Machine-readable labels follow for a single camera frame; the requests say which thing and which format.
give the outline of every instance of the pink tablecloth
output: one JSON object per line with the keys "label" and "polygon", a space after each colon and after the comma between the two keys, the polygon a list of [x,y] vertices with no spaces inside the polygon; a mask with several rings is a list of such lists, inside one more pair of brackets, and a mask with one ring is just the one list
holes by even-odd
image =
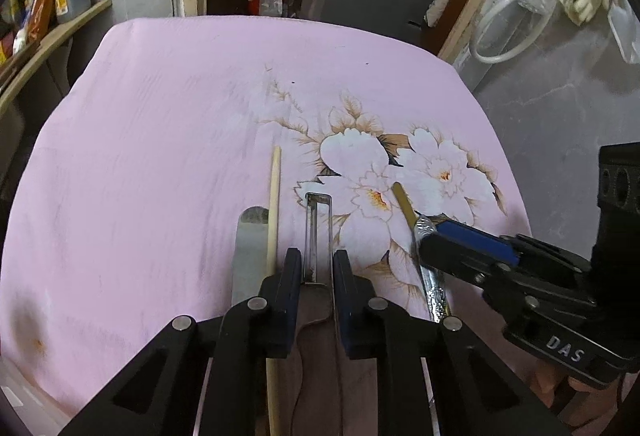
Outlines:
{"label": "pink tablecloth", "polygon": [[[380,294],[426,316],[389,187],[414,208],[528,233],[518,188],[449,65],[348,28],[270,18],[114,27],[42,129],[20,182],[0,279],[2,356],[65,408],[86,403],[171,318],[230,305],[239,214],[268,206],[282,146],[280,242],[304,246],[305,192]],[[454,311],[516,366],[471,286]]]}

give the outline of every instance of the silver screw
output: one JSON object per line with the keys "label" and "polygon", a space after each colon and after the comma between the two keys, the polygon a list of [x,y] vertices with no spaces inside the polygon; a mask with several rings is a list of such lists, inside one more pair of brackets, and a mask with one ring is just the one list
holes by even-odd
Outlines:
{"label": "silver screw", "polygon": [[184,331],[191,326],[191,319],[187,315],[180,315],[171,322],[171,326],[174,330]]}
{"label": "silver screw", "polygon": [[262,297],[252,297],[246,305],[253,311],[264,310],[267,307],[267,300]]}
{"label": "silver screw", "polygon": [[462,321],[458,317],[444,317],[442,325],[449,331],[460,331],[462,329]]}
{"label": "silver screw", "polygon": [[369,299],[369,308],[376,311],[386,310],[386,307],[389,305],[387,301],[385,301],[382,297],[373,297]]}
{"label": "silver screw", "polygon": [[536,309],[538,306],[540,306],[540,302],[538,301],[538,299],[532,297],[531,295],[527,295],[526,297],[524,297],[524,302],[527,304],[527,306],[529,306],[529,308],[532,309]]}

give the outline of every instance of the white hose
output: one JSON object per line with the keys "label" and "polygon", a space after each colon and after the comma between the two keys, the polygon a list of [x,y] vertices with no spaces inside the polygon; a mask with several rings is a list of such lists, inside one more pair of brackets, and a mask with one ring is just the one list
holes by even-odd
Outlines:
{"label": "white hose", "polygon": [[478,53],[478,42],[486,29],[491,25],[493,20],[497,17],[498,13],[500,13],[507,6],[517,2],[518,0],[499,0],[494,6],[484,15],[480,22],[478,22],[478,26],[476,26],[476,30],[471,37],[471,41],[469,42],[469,50],[471,54],[482,62],[483,64],[500,64],[501,62],[505,62],[507,60],[511,60],[514,56],[522,53],[525,49],[527,49],[530,45],[532,45],[543,30],[546,28],[546,25],[549,24],[551,17],[553,15],[553,10],[549,11],[548,14],[543,15],[542,18],[538,21],[538,24],[533,28],[533,31],[530,35],[525,38],[521,43],[519,43],[516,47],[507,51],[506,53],[498,54],[496,56],[484,56]]}

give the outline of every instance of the white flower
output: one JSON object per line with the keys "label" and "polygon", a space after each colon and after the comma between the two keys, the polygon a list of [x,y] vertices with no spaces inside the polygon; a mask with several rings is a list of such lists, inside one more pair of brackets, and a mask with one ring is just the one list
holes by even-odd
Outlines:
{"label": "white flower", "polygon": [[296,194],[305,204],[306,193],[329,194],[338,246],[345,248],[354,267],[364,268],[389,254],[389,267],[405,284],[420,286],[418,273],[406,256],[412,233],[391,192],[398,167],[380,141],[366,132],[345,129],[320,145],[322,161],[338,176],[302,181]]}
{"label": "white flower", "polygon": [[486,175],[467,166],[466,152],[451,140],[439,145],[425,129],[409,136],[411,149],[398,149],[396,171],[414,209],[425,215],[444,213],[473,225],[473,201],[494,200],[494,188]]}

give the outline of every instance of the orange flower center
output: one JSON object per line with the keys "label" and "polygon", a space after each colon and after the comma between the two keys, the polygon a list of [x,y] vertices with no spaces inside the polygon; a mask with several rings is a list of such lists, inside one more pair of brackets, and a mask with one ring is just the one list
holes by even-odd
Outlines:
{"label": "orange flower center", "polygon": [[389,209],[389,205],[385,203],[384,199],[382,199],[382,193],[379,193],[371,189],[367,190],[367,192],[369,193],[369,199],[371,199],[371,202],[373,203],[374,207],[377,207],[382,210]]}

